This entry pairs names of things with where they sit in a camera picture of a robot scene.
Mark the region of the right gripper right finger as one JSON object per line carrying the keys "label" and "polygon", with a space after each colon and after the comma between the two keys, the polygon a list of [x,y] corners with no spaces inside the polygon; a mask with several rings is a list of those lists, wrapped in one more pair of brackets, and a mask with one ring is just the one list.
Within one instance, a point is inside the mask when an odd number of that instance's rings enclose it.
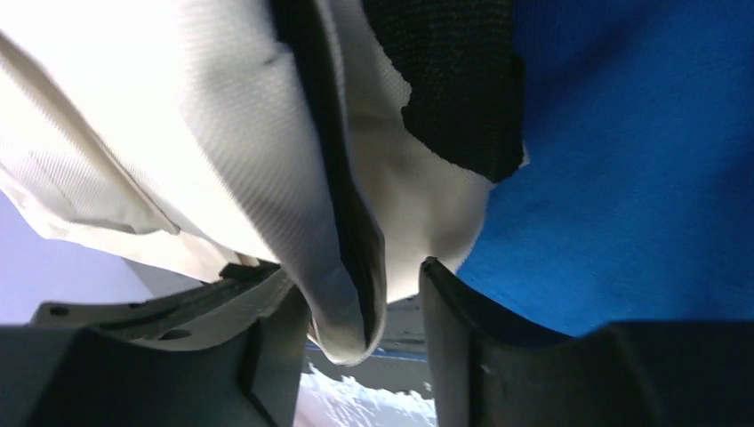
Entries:
{"label": "right gripper right finger", "polygon": [[750,426],[749,321],[629,321],[572,338],[421,266],[441,426]]}

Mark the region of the beige canvas backpack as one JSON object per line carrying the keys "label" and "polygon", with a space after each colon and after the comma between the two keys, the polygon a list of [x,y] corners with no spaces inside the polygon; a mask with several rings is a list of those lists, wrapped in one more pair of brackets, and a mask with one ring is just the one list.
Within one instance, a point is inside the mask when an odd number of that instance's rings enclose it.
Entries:
{"label": "beige canvas backpack", "polygon": [[527,161],[510,1],[4,1],[1,189],[203,281],[282,266],[339,365]]}

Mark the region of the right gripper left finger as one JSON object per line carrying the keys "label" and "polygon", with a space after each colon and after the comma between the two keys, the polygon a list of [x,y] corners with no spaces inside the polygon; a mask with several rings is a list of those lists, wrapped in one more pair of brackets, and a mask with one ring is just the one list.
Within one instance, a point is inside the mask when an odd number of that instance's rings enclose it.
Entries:
{"label": "right gripper left finger", "polygon": [[289,426],[308,325],[272,264],[145,302],[47,302],[1,330],[1,423]]}

